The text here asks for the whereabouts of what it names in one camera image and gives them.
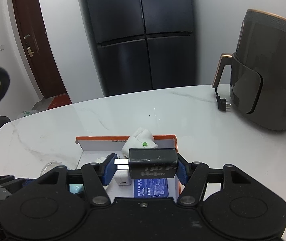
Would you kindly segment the red doormat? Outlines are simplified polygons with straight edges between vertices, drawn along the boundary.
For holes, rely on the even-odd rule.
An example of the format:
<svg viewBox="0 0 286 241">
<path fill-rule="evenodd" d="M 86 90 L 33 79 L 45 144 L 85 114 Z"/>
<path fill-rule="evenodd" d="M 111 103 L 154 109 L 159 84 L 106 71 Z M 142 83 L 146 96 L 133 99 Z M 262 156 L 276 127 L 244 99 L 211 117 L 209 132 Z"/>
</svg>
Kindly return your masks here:
<svg viewBox="0 0 286 241">
<path fill-rule="evenodd" d="M 51 101 L 51 103 L 47 109 L 50 110 L 50 109 L 66 106 L 66 105 L 69 105 L 71 103 L 72 102 L 71 102 L 68 94 L 58 95 L 58 96 L 53 98 L 53 100 Z"/>
</svg>

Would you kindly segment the black plug adapter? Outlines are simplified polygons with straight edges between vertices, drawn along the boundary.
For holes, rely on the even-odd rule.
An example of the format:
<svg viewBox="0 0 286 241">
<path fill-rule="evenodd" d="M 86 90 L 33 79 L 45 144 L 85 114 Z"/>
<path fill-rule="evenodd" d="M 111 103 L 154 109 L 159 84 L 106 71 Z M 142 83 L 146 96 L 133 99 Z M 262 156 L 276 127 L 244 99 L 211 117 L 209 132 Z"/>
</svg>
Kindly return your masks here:
<svg viewBox="0 0 286 241">
<path fill-rule="evenodd" d="M 178 169 L 176 149 L 129 149 L 128 158 L 114 160 L 118 170 L 128 171 L 133 180 L 171 179 Z"/>
</svg>

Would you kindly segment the orange-rimmed white cardboard tray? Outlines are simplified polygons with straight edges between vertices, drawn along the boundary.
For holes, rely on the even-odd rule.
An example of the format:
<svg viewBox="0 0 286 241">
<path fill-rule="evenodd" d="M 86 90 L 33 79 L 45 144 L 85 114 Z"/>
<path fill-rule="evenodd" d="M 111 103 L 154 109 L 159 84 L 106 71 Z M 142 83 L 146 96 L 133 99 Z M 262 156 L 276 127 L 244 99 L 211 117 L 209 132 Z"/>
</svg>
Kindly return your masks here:
<svg viewBox="0 0 286 241">
<path fill-rule="evenodd" d="M 176 149 L 175 135 L 153 136 L 148 130 L 136 131 L 132 136 L 110 137 L 76 137 L 83 153 L 77 169 L 87 163 L 102 163 L 106 156 L 115 153 L 118 158 L 127 158 L 130 149 Z M 129 172 L 116 171 L 111 182 L 106 186 L 106 192 L 111 200 L 116 197 L 172 197 L 176 199 L 182 185 L 178 179 L 162 179 L 151 182 L 149 180 L 132 180 Z"/>
</svg>

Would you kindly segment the dark grey air fryer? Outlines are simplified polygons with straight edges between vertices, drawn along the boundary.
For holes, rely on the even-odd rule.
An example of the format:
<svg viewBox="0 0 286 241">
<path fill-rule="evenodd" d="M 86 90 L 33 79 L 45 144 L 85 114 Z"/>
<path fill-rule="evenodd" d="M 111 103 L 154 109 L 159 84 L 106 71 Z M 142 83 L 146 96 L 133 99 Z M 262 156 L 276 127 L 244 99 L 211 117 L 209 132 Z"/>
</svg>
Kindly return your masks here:
<svg viewBox="0 0 286 241">
<path fill-rule="evenodd" d="M 286 130 L 286 18 L 248 9 L 236 51 L 220 56 L 212 88 L 231 67 L 232 105 L 268 130 Z"/>
</svg>

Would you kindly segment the white plug-in vaporizer green button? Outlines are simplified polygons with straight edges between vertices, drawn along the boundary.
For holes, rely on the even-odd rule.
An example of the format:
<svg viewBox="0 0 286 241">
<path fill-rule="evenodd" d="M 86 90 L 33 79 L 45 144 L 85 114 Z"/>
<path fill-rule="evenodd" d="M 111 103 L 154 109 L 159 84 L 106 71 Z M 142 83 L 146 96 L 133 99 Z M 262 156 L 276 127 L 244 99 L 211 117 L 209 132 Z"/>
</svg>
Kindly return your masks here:
<svg viewBox="0 0 286 241">
<path fill-rule="evenodd" d="M 151 132 L 143 127 L 139 127 L 125 142 L 122 154 L 125 158 L 129 157 L 130 149 L 157 149 L 158 145 L 154 142 Z"/>
</svg>

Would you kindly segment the dark brown door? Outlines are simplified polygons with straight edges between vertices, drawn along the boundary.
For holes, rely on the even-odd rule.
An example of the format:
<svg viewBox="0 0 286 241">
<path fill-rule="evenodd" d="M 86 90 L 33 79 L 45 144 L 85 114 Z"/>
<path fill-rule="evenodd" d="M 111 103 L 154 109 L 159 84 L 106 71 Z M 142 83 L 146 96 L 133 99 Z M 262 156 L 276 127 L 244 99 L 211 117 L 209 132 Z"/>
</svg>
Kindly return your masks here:
<svg viewBox="0 0 286 241">
<path fill-rule="evenodd" d="M 21 43 L 43 97 L 67 93 L 54 60 L 39 0 L 12 0 Z"/>
</svg>

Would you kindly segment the teal bandage box cartoon cat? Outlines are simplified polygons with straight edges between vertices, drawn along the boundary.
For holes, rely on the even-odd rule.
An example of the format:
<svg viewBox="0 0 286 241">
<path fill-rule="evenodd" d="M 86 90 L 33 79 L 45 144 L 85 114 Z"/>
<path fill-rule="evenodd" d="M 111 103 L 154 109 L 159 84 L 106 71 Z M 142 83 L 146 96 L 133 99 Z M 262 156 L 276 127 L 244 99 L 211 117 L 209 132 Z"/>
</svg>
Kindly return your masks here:
<svg viewBox="0 0 286 241">
<path fill-rule="evenodd" d="M 69 192 L 72 194 L 79 194 L 84 191 L 84 185 L 83 184 L 70 184 L 69 185 Z"/>
</svg>

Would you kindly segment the black refrigerator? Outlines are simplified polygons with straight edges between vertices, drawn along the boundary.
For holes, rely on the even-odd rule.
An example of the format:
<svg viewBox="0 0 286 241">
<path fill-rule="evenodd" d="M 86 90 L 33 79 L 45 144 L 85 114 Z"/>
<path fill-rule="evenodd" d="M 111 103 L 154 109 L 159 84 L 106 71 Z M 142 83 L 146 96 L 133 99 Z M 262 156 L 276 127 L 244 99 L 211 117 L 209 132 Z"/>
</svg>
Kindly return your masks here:
<svg viewBox="0 0 286 241">
<path fill-rule="evenodd" d="M 79 0 L 105 96 L 197 84 L 193 0 Z"/>
</svg>

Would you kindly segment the small white USB charger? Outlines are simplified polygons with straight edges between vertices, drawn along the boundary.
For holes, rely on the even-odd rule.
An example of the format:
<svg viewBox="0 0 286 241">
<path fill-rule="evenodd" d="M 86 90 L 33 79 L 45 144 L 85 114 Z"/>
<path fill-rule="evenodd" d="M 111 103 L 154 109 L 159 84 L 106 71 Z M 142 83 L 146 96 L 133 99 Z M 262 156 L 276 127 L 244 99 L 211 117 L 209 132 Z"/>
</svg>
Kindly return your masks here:
<svg viewBox="0 0 286 241">
<path fill-rule="evenodd" d="M 117 170 L 114 175 L 114 180 L 119 186 L 130 186 L 131 178 L 129 175 L 129 171 L 127 170 Z"/>
</svg>

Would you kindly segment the blue box with barcode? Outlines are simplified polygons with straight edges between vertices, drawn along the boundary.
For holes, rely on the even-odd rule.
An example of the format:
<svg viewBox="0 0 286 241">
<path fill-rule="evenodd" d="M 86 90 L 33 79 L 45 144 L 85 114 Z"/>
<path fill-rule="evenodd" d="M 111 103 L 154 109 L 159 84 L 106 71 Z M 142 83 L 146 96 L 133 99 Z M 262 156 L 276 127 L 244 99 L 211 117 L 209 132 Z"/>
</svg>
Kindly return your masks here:
<svg viewBox="0 0 286 241">
<path fill-rule="evenodd" d="M 168 197 L 167 179 L 134 180 L 134 198 L 150 199 Z"/>
</svg>

